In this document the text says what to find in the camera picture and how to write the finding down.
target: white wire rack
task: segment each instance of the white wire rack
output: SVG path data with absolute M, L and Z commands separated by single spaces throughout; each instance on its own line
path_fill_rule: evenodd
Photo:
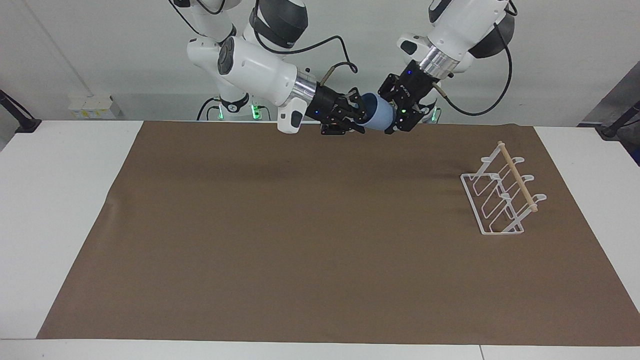
M 506 164 L 498 172 L 487 172 L 500 154 Z M 524 233 L 522 220 L 538 212 L 538 203 L 547 199 L 544 194 L 529 193 L 527 183 L 535 177 L 520 175 L 516 164 L 523 162 L 524 158 L 512 158 L 504 143 L 499 142 L 491 156 L 482 158 L 483 165 L 475 174 L 460 177 L 483 235 Z M 521 201 L 524 198 L 524 205 L 516 210 L 514 203 L 518 198 Z

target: white tabletop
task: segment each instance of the white tabletop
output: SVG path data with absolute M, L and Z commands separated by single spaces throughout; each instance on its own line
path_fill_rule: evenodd
M 636 348 L 34 339 L 141 122 L 44 122 L 0 152 L 0 359 L 640 359 Z M 275 131 L 273 125 L 266 131 Z M 640 308 L 640 168 L 592 129 L 536 128 Z

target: white wall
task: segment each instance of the white wall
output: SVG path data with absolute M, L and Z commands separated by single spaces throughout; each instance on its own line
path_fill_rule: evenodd
M 0 1 L 0 87 L 37 117 L 68 119 L 67 94 L 86 90 L 46 34 L 34 30 L 22 2 Z M 190 64 L 193 38 L 165 0 L 26 0 L 80 77 L 95 94 L 113 94 L 128 119 L 193 119 L 216 92 Z M 335 33 L 360 67 L 339 69 L 328 85 L 346 92 L 377 91 L 389 72 L 404 68 L 395 47 L 404 31 L 428 31 L 430 0 L 307 0 L 310 26 L 299 41 L 309 45 Z M 512 88 L 503 104 L 481 118 L 448 106 L 442 122 L 575 126 L 640 59 L 636 0 L 516 0 L 520 16 L 511 48 Z M 230 11 L 243 29 L 252 0 Z M 321 77 L 342 61 L 340 45 L 291 56 Z M 504 53 L 477 61 L 445 88 L 466 110 L 483 110 L 500 94 L 507 73 Z M 0 121 L 7 121 L 0 113 Z

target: brown mat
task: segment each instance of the brown mat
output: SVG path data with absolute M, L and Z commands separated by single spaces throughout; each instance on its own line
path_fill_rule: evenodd
M 499 140 L 549 196 L 516 237 L 460 182 Z M 619 346 L 640 315 L 533 128 L 148 122 L 38 338 Z

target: wooden rod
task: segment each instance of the wooden rod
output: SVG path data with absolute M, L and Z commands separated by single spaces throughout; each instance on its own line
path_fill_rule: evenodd
M 509 165 L 509 168 L 511 169 L 511 173 L 516 178 L 516 182 L 520 187 L 520 191 L 522 191 L 522 194 L 524 195 L 525 199 L 527 199 L 527 204 L 529 205 L 529 208 L 531 208 L 531 211 L 533 213 L 537 213 L 538 205 L 533 201 L 533 198 L 531 197 L 531 193 L 529 192 L 529 189 L 527 189 L 527 185 L 524 183 L 524 180 L 522 180 L 522 176 L 520 176 L 520 172 L 516 168 L 516 165 L 513 163 L 513 158 L 511 157 L 511 155 L 509 155 L 509 152 L 507 151 L 506 145 L 504 145 L 503 142 L 498 142 L 498 146 L 500 147 L 500 152 L 504 156 L 504 159 L 507 161 L 507 165 Z

